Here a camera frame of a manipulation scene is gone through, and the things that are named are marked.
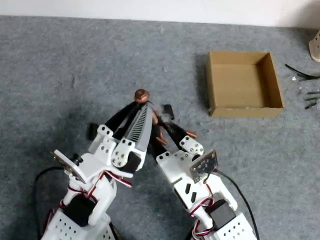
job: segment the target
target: white object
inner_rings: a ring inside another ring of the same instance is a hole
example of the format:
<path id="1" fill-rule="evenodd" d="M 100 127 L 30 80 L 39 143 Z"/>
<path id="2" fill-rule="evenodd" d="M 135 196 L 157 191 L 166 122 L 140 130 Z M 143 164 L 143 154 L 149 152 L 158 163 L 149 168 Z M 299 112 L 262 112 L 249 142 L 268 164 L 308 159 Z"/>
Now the white object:
<path id="1" fill-rule="evenodd" d="M 319 0 L 0 0 L 0 6 L 1 15 L 320 28 Z"/>
<path id="2" fill-rule="evenodd" d="M 80 227 L 61 209 L 50 221 L 42 240 L 116 240 L 110 227 L 110 217 L 105 213 L 95 226 Z"/>
<path id="3" fill-rule="evenodd" d="M 320 62 L 320 31 L 309 42 L 310 55 L 313 60 Z"/>

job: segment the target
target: copper finger tip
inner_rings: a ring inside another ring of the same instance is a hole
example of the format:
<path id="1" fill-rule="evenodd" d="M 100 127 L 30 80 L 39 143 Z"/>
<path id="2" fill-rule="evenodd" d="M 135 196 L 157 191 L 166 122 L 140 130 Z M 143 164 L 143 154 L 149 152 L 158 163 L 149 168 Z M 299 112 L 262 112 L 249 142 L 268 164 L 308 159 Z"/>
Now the copper finger tip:
<path id="1" fill-rule="evenodd" d="M 191 138 L 194 138 L 194 139 L 198 137 L 198 134 L 192 131 L 187 131 L 186 134 L 188 134 Z"/>
<path id="2" fill-rule="evenodd" d="M 144 90 L 142 88 L 138 89 L 134 93 L 134 101 L 139 104 L 146 103 L 150 98 L 150 93 L 147 90 Z"/>
<path id="3" fill-rule="evenodd" d="M 157 136 L 156 139 L 162 144 L 162 145 L 166 145 L 167 141 L 164 140 L 162 137 Z"/>

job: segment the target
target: black component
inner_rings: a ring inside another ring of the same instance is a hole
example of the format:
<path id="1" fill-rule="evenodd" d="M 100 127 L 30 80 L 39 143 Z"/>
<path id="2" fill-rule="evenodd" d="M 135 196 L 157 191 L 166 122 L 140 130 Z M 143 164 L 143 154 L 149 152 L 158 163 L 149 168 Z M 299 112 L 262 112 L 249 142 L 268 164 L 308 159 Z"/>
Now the black component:
<path id="1" fill-rule="evenodd" d="M 285 64 L 285 66 L 286 66 L 288 69 L 296 72 L 298 76 L 305 78 L 305 81 L 306 81 L 306 80 L 316 80 L 316 79 L 320 79 L 320 76 L 313 76 L 313 75 L 309 75 L 309 74 L 303 73 L 303 72 L 301 72 L 301 71 L 299 71 L 299 70 L 297 70 L 297 69 L 294 69 L 292 66 L 289 66 L 288 64 Z"/>
<path id="2" fill-rule="evenodd" d="M 235 186 L 235 188 L 238 190 L 238 192 L 239 192 L 240 196 L 242 197 L 246 207 L 248 208 L 248 211 L 249 211 L 249 214 L 250 214 L 250 217 L 251 217 L 251 220 L 252 220 L 252 224 L 253 224 L 253 227 L 254 227 L 256 239 L 260 240 L 260 236 L 259 236 L 256 220 L 255 220 L 255 217 L 254 217 L 254 213 L 252 212 L 251 207 L 250 207 L 245 195 L 242 193 L 242 191 L 240 190 L 239 186 L 236 184 L 236 182 L 231 177 L 229 177 L 227 174 L 223 173 L 222 171 L 220 171 L 218 169 L 216 169 L 215 172 L 220 174 L 220 175 L 222 175 L 222 176 L 224 176 L 226 179 L 228 179 Z"/>
<path id="3" fill-rule="evenodd" d="M 236 217 L 236 214 L 224 199 L 216 201 L 213 206 L 207 207 L 205 211 L 213 219 L 215 231 L 218 231 Z"/>
<path id="4" fill-rule="evenodd" d="M 125 135 L 125 133 L 127 132 L 127 130 L 129 129 L 131 123 L 133 122 L 133 120 L 135 119 L 138 111 L 141 109 L 141 107 L 143 106 L 144 104 L 139 104 L 139 103 L 136 103 L 132 109 L 128 112 L 127 114 L 127 118 L 126 118 L 126 122 L 124 124 L 123 127 L 121 128 L 118 128 L 113 137 L 115 139 L 118 139 L 118 140 L 121 140 L 123 138 L 123 136 Z"/>
<path id="5" fill-rule="evenodd" d="M 318 99 L 320 99 L 320 97 L 315 96 L 315 97 L 305 98 L 304 100 L 305 101 L 311 101 L 311 100 L 318 100 Z"/>
<path id="6" fill-rule="evenodd" d="M 194 203 L 196 201 L 196 196 L 197 196 L 197 193 L 196 192 L 193 192 L 192 193 L 192 196 L 191 196 L 191 202 Z"/>
<path id="7" fill-rule="evenodd" d="M 158 131 L 159 128 L 160 127 L 157 125 L 152 125 L 150 140 L 147 149 L 147 152 L 150 153 L 154 159 L 167 151 L 167 149 L 165 149 L 165 147 L 156 138 L 160 136 L 160 132 Z"/>
<path id="8" fill-rule="evenodd" d="M 190 183 L 187 183 L 186 186 L 185 186 L 185 193 L 186 193 L 186 194 L 189 194 L 189 192 L 190 192 L 190 187 L 191 187 L 191 184 L 190 184 Z"/>
<path id="9" fill-rule="evenodd" d="M 111 131 L 115 132 L 121 123 L 126 119 L 127 115 L 130 113 L 130 111 L 137 106 L 138 103 L 133 101 L 124 108 L 122 108 L 120 111 L 118 111 L 113 117 L 111 117 L 105 125 L 111 129 Z"/>
<path id="10" fill-rule="evenodd" d="M 71 162 L 73 162 L 75 165 L 79 166 L 80 163 L 82 163 L 84 160 L 79 154 L 73 154 L 72 158 L 70 158 Z"/>
<path id="11" fill-rule="evenodd" d="M 152 125 L 151 134 L 153 134 L 155 137 L 161 137 L 161 128 L 158 124 Z"/>
<path id="12" fill-rule="evenodd" d="M 173 122 L 159 122 L 159 124 L 168 132 L 170 138 L 172 138 L 175 145 L 182 150 L 180 146 L 180 142 L 187 136 L 187 132 L 182 128 L 179 127 L 177 124 Z"/>
<path id="13" fill-rule="evenodd" d="M 186 206 L 185 202 L 182 200 L 181 196 L 179 195 L 179 193 L 177 192 L 176 189 L 174 189 L 174 193 L 176 194 L 176 196 L 178 197 L 178 199 L 179 199 L 180 202 L 182 203 L 184 209 L 187 209 L 187 206 Z"/>
<path id="14" fill-rule="evenodd" d="M 175 120 L 174 111 L 172 110 L 171 104 L 165 104 L 163 105 L 163 111 L 165 114 L 169 114 L 171 120 Z"/>
<path id="15" fill-rule="evenodd" d="M 315 105 L 317 105 L 317 102 L 310 103 L 309 105 L 305 106 L 304 109 L 307 110 Z"/>
<path id="16" fill-rule="evenodd" d="M 41 227 L 39 222 L 39 216 L 38 216 L 38 210 L 37 210 L 37 185 L 38 180 L 45 175 L 48 172 L 51 172 L 53 170 L 64 170 L 63 167 L 60 166 L 52 166 L 49 168 L 46 168 L 45 170 L 41 171 L 34 179 L 33 187 L 32 187 L 32 207 L 33 207 L 33 215 L 34 215 L 34 221 L 35 221 L 35 227 L 36 227 L 36 235 L 37 240 L 41 239 Z"/>
<path id="17" fill-rule="evenodd" d="M 118 169 L 126 173 L 134 174 L 140 163 L 141 163 L 141 158 L 131 151 L 129 153 L 128 162 L 126 163 L 126 165 L 123 167 L 118 167 Z"/>
<path id="18" fill-rule="evenodd" d="M 95 140 L 97 136 L 97 130 L 99 128 L 99 125 L 96 123 L 89 123 L 88 130 L 87 130 L 87 138 L 90 141 Z"/>
<path id="19" fill-rule="evenodd" d="M 89 216 L 95 208 L 95 203 L 82 194 L 76 195 L 69 205 L 67 205 L 63 213 L 80 227 L 88 225 Z"/>
<path id="20" fill-rule="evenodd" d="M 199 155 L 199 154 L 194 155 L 194 156 L 193 156 L 193 158 L 192 158 L 192 162 L 193 162 L 194 160 L 196 160 L 198 157 L 200 157 L 200 155 Z"/>

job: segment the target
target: open cardboard box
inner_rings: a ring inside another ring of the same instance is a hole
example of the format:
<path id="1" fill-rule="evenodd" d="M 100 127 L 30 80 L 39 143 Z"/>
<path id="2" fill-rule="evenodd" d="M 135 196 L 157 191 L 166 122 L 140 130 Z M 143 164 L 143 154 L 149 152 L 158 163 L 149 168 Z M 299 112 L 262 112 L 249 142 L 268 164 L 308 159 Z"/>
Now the open cardboard box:
<path id="1" fill-rule="evenodd" d="M 207 87 L 213 117 L 275 117 L 284 108 L 269 52 L 211 51 Z"/>

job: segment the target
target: small round object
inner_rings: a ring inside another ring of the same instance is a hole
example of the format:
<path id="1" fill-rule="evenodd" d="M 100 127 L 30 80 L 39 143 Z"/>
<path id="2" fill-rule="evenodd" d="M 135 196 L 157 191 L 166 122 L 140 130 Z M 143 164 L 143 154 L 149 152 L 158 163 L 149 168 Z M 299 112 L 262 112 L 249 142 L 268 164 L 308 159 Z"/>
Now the small round object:
<path id="1" fill-rule="evenodd" d="M 150 98 L 150 93 L 144 89 L 138 89 L 134 93 L 134 101 L 139 104 L 146 103 Z"/>

